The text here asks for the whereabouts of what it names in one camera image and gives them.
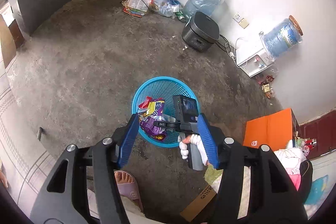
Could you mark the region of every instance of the cardboard box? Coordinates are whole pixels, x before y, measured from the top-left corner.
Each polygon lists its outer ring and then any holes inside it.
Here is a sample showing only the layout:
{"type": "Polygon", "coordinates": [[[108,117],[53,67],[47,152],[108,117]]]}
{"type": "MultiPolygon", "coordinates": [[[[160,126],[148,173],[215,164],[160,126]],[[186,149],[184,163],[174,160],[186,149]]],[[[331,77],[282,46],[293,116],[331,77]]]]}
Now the cardboard box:
{"type": "Polygon", "coordinates": [[[13,36],[2,15],[0,15],[0,44],[3,62],[5,68],[7,68],[9,63],[16,56],[16,47],[13,36]]]}
{"type": "Polygon", "coordinates": [[[291,108],[246,123],[244,146],[258,148],[267,144],[273,151],[285,149],[299,125],[291,108]]]}
{"type": "Polygon", "coordinates": [[[195,198],[181,213],[180,215],[191,222],[213,199],[216,192],[210,185],[204,188],[204,190],[195,198]]]}
{"type": "Polygon", "coordinates": [[[20,31],[20,28],[19,28],[19,26],[16,22],[16,19],[14,19],[12,21],[12,23],[8,26],[8,28],[10,30],[10,33],[13,36],[15,47],[19,48],[23,44],[25,39],[23,38],[23,35],[22,35],[22,33],[20,31]]]}

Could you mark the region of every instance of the orange box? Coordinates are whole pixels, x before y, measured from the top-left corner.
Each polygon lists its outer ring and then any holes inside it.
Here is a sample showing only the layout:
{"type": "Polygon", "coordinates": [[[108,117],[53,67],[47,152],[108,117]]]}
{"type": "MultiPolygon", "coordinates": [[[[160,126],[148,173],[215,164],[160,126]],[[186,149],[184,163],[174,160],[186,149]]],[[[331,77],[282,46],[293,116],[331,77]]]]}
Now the orange box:
{"type": "Polygon", "coordinates": [[[299,130],[291,108],[246,123],[244,146],[258,148],[267,144],[273,151],[284,149],[299,130]]]}

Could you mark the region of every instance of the electrical outlet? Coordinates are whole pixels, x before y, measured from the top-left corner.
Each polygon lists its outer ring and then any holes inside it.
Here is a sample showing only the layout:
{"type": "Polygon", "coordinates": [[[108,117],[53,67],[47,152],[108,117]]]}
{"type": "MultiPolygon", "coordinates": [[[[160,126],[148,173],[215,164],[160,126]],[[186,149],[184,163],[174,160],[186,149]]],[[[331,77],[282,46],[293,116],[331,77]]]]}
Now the electrical outlet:
{"type": "Polygon", "coordinates": [[[240,15],[240,13],[237,12],[233,16],[233,19],[239,23],[239,22],[241,22],[241,20],[243,19],[243,17],[240,15]]]}
{"type": "Polygon", "coordinates": [[[249,23],[247,22],[247,20],[245,18],[243,18],[239,23],[238,23],[243,29],[245,29],[249,23]]]}

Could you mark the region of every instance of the plastic mesh basket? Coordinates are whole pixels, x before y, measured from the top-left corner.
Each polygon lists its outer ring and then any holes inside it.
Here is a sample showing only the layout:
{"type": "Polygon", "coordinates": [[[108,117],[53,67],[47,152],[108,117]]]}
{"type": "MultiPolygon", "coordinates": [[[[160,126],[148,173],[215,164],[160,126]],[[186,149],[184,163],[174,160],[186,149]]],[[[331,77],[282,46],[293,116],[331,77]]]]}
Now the plastic mesh basket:
{"type": "MultiPolygon", "coordinates": [[[[165,100],[165,107],[163,109],[163,113],[175,117],[173,95],[180,95],[180,94],[194,98],[197,101],[197,108],[198,111],[200,112],[200,105],[198,103],[195,94],[185,83],[172,77],[160,76],[146,81],[145,83],[142,84],[141,87],[139,87],[133,98],[132,113],[137,112],[138,105],[145,100],[146,96],[150,96],[153,99],[158,99],[162,97],[165,100]]],[[[157,141],[151,138],[141,129],[141,127],[139,127],[139,133],[147,141],[160,147],[179,146],[179,143],[177,141],[179,133],[177,131],[167,130],[167,137],[163,141],[157,141]]]]}

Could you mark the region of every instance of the cork lid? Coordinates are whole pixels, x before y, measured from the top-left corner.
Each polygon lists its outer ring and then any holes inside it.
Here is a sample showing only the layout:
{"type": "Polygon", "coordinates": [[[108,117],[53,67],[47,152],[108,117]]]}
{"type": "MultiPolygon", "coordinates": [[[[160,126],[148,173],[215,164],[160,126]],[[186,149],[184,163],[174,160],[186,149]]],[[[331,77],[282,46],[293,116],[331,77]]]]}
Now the cork lid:
{"type": "Polygon", "coordinates": [[[293,23],[293,25],[295,26],[295,28],[298,30],[299,34],[302,36],[303,32],[301,30],[301,27],[300,27],[299,23],[297,23],[297,21],[295,20],[295,18],[293,16],[289,16],[289,20],[293,23]]]}

